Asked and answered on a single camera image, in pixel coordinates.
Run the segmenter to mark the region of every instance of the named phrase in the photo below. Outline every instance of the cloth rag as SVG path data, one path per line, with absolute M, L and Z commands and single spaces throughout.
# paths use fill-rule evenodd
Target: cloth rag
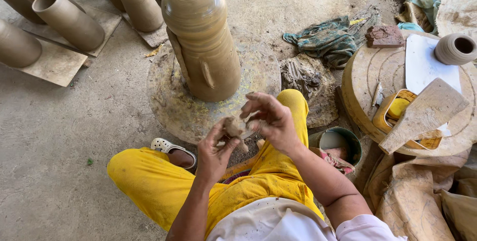
M 283 40 L 298 46 L 300 53 L 323 57 L 331 66 L 345 64 L 355 53 L 355 38 L 348 34 L 348 16 L 326 20 L 297 34 L 283 33 Z

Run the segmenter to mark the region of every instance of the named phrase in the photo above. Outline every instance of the white paper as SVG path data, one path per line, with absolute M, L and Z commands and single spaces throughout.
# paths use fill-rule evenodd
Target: white paper
M 462 93 L 459 66 L 445 65 L 435 55 L 438 40 L 411 34 L 406 42 L 406 87 L 419 94 L 434 79 L 441 78 L 459 93 Z

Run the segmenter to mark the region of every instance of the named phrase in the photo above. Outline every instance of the foot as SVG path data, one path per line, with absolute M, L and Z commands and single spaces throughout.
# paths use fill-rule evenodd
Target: foot
M 194 159 L 179 149 L 172 149 L 167 156 L 169 157 L 169 162 L 176 166 L 189 167 L 194 164 Z

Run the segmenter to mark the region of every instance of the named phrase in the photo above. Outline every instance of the wooden modeling tool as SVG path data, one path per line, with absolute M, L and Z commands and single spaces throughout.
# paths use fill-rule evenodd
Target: wooden modeling tool
M 379 147 L 390 155 L 408 140 L 449 122 L 468 104 L 462 94 L 437 78 L 407 106 Z

